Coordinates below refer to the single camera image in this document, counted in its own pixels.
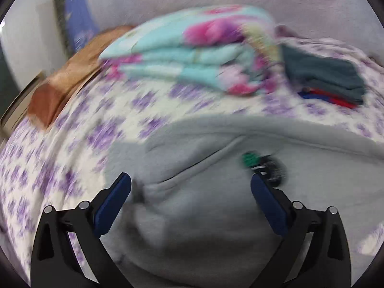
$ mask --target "turquoise blanket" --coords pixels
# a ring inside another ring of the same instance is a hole
[[[252,6],[192,8],[155,18],[100,55],[108,74],[194,82],[245,95],[271,92],[280,61],[274,22]]]

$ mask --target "metal pin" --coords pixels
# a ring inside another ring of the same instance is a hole
[[[297,210],[303,209],[304,207],[304,205],[300,201],[294,201],[292,205]]]
[[[52,212],[52,210],[53,210],[53,207],[52,207],[52,206],[46,206],[46,207],[44,208],[44,212],[45,212],[45,213],[50,213],[50,212]]]
[[[336,214],[336,213],[339,212],[339,210],[337,210],[336,207],[330,207],[330,212],[331,212],[332,214]]]
[[[87,209],[89,206],[90,206],[90,202],[89,201],[82,201],[79,204],[79,208],[82,209],[82,210]]]

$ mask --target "folded dark gray cloth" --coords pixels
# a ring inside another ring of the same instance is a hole
[[[330,57],[318,57],[282,45],[285,73],[293,84],[336,94],[353,104],[363,104],[364,80],[351,62]]]
[[[164,126],[144,143],[116,141],[106,183],[120,172],[132,192],[101,237],[135,288],[248,288],[276,250],[250,190],[242,154],[273,154],[280,188],[309,209],[339,209],[352,279],[372,257],[358,243],[383,220],[384,147],[352,132],[279,117],[209,116]]]

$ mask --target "white wall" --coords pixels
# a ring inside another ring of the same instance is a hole
[[[0,41],[20,89],[41,71],[49,75],[66,61],[53,0],[16,0],[4,18]]]

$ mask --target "bed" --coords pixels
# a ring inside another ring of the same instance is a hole
[[[384,142],[384,69],[363,51],[342,41],[296,37],[283,41],[316,55],[351,61],[369,88],[364,105],[350,110],[303,100],[292,91],[283,74],[274,93],[241,99],[199,85],[110,78],[102,73],[70,100],[48,132],[24,119],[0,153],[1,229],[10,238],[12,247],[8,251],[14,251],[15,263],[20,262],[19,271],[24,272],[24,277],[29,278],[33,239],[43,208],[73,208],[107,186],[106,155],[115,140],[143,142],[170,122],[202,114],[232,114],[284,116]],[[354,239],[354,247],[350,248],[366,267],[383,238],[383,224],[371,223],[366,239]],[[74,236],[72,241],[84,266]],[[353,281],[362,272],[353,271]]]

